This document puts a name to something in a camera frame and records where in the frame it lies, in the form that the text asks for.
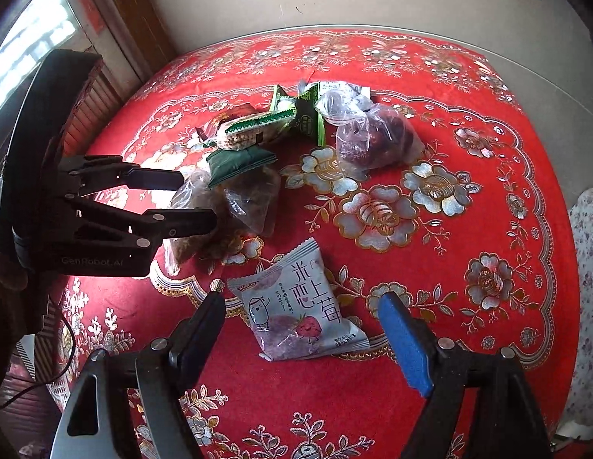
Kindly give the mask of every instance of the dark green package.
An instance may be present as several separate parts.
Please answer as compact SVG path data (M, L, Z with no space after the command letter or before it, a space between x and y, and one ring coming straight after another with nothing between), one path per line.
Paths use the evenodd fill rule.
M208 183L210 188L219 185L238 174L252 169L272 164L277 156L258 145L252 145L243 150L216 150L207 157L212 179Z
M315 83L311 88L308 88L299 94L299 96L294 97L289 96L280 85L276 85L273 90L270 110L281 109L282 103L285 101L293 103L296 107L297 114L295 119L290 123L290 128L293 131L315 139L318 146L324 146L326 144L324 120L316 110L319 92L320 84Z

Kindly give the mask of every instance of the red tablecloth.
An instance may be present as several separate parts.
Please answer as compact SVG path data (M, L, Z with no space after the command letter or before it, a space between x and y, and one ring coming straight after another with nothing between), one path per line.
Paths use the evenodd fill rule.
M368 352L267 362L226 289L227 320L195 389L183 399L213 459L398 456L424 401L409 389L377 321L392 290L438 336L464 348L511 346L550 430L564 407L579 327L579 288L560 188L527 117L484 57L442 41L371 30L312 29L235 39L184 55L127 103L91 153L121 153L145 167L202 164L195 131L229 107L264 109L274 84L300 79L370 85L374 99L410 118L427 150L412 167L367 181L337 169L325 147L291 138L271 147L282 175L275 233L241 234L230 251L165 274L162 249L146 278L72 278L63 309L77 335L68 394L86 356L104 346L137 350L168 335L210 288L268 267L310 236L320 244L342 312L371 339ZM436 185L437 199L422 191ZM158 191L105 191L98 200L141 212L163 207ZM363 212L392 209L392 229ZM71 343L60 330L59 365ZM136 392L134 424L154 457ZM466 406L472 406L468 395ZM451 457L468 430L461 417Z

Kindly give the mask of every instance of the bright window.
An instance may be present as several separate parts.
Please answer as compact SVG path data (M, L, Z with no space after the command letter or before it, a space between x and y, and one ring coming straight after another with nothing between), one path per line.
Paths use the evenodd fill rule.
M75 34L67 0L32 0L0 48L0 108L50 50Z

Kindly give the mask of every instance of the cartoon strawberry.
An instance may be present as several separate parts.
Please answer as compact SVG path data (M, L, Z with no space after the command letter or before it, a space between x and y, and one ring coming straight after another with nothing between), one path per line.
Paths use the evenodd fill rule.
M307 341L311 343L311 339L318 340L318 337L322 333L322 328L315 317L305 316L296 325L295 331L300 337L307 337Z

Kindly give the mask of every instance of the round table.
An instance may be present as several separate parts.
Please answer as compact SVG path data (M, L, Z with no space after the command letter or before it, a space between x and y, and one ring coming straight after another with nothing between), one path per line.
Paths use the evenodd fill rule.
M579 329L579 288L570 224L541 143L487 60L457 45L396 32L312 28L233 39L174 60L129 100L93 145L143 167L205 165L196 128L245 102L268 107L274 84L300 79L371 86L374 100L410 119L426 151L413 166L372 171L366 181L337 168L334 137L270 147L282 175L270 238L241 232L228 252L193 259L169 277L163 249L145 278L70 278L63 311L77 354L53 393L64 406L86 356L114 354L166 336L210 289L227 321L196 388L182 406L210 459L397 457L424 400L410 389L377 320L396 292L439 337L494 353L510 346L527 369L550 431L564 408ZM436 185L435 198L423 188ZM142 212L170 193L113 188L97 200ZM396 214L393 230L363 212ZM366 352L268 362L244 322L227 278L269 267L313 236L341 311L368 334ZM57 364L71 348L59 327ZM129 392L145 457L156 457L136 391ZM459 457L473 395L448 452Z

